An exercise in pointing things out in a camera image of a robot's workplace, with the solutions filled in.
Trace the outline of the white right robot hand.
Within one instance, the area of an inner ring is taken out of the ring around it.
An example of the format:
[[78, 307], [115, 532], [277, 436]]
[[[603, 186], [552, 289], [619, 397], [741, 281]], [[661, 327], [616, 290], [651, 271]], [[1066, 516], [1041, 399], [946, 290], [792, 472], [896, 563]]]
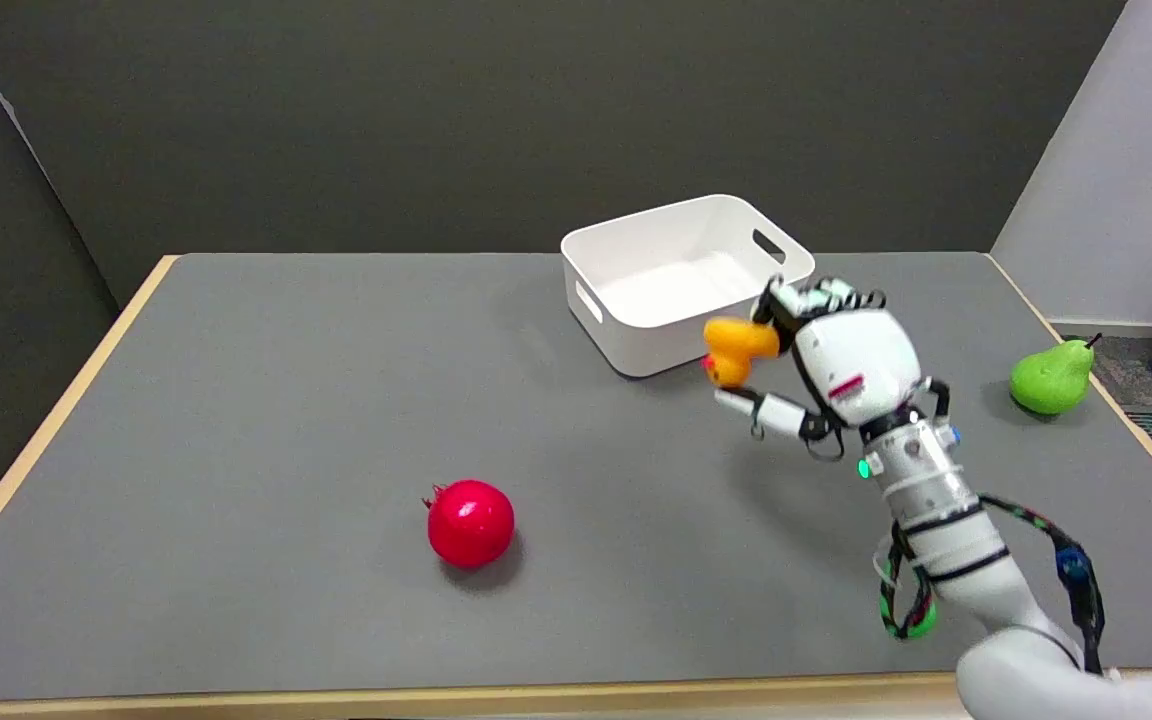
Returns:
[[[705, 324], [702, 366], [717, 401], [748, 416], [758, 439], [772, 430], [813, 447], [854, 429], [870, 442], [932, 420], [957, 441], [947, 384], [923, 373], [914, 342], [886, 304], [882, 291], [859, 291], [840, 278], [799, 288], [771, 276], [748, 318]], [[763, 357], [791, 357], [814, 409], [749, 386]]]

